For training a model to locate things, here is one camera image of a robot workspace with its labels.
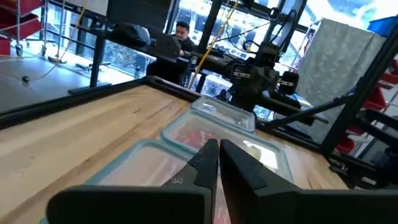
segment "wooden table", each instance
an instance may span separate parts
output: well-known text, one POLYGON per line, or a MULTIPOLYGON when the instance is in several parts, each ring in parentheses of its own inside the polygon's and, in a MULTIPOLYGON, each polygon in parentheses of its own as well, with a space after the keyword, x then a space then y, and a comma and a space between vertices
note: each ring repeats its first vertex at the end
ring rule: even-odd
MULTIPOLYGON (((38 223, 48 199, 188 109, 189 103, 140 86, 0 131, 0 221, 38 223)), ((257 132, 285 150, 294 182, 304 189, 346 189, 319 154, 257 132)))

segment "person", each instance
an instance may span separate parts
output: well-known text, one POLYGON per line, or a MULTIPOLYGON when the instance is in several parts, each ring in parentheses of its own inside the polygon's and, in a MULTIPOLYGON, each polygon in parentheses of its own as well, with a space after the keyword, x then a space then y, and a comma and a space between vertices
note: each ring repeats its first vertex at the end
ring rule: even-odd
MULTIPOLYGON (((196 45, 189 38, 189 31, 190 27, 186 22, 177 22, 173 36, 181 40, 180 57, 189 58, 190 52, 195 50, 196 45)), ((179 65, 161 58, 157 58, 155 62, 147 66, 147 75, 157 76, 178 85, 182 85, 186 71, 187 65, 179 65)))

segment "gray cloth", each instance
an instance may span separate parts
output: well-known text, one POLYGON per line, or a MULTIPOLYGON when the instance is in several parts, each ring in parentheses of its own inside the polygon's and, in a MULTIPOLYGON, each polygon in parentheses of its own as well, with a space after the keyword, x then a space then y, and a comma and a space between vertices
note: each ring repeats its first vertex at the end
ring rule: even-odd
MULTIPOLYGON (((355 86, 386 39, 372 32, 323 19, 299 68, 297 93, 313 106, 344 95, 355 86)), ((316 121, 308 132, 322 142, 343 107, 324 113, 329 124, 316 121)))

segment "floor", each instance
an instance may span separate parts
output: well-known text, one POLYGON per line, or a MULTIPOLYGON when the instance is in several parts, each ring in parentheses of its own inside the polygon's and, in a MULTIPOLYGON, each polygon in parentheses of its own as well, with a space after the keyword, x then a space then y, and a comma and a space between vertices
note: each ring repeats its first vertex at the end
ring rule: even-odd
MULTIPOLYGON (((56 66, 47 60, 47 56, 55 55, 56 48, 47 44, 46 57, 37 56, 42 43, 34 42, 24 47, 24 58, 17 58, 15 49, 11 49, 11 57, 0 57, 0 113, 21 106, 27 106, 63 96, 68 90, 87 86, 90 83, 90 72, 76 67, 76 63, 90 63, 67 52, 64 56, 67 63, 56 66), (23 76, 32 80, 28 84, 21 81, 23 76)), ((110 68, 102 68, 99 81, 113 84, 133 80, 133 77, 110 68)))

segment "container lid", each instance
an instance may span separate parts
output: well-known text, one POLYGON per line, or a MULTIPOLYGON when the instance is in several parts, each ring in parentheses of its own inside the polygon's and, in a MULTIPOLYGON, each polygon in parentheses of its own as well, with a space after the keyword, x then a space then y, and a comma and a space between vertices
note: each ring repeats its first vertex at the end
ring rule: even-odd
POLYGON ((191 109, 208 115, 215 122, 223 122, 251 133, 256 130, 256 117, 253 113, 208 96, 203 96, 193 102, 191 109))
POLYGON ((239 129, 216 124, 197 111, 188 111, 162 131, 162 138, 196 153, 209 139, 229 139, 281 177, 293 182, 283 149, 239 129))
POLYGON ((96 185, 160 186, 192 156, 156 140, 142 140, 86 181, 96 185))

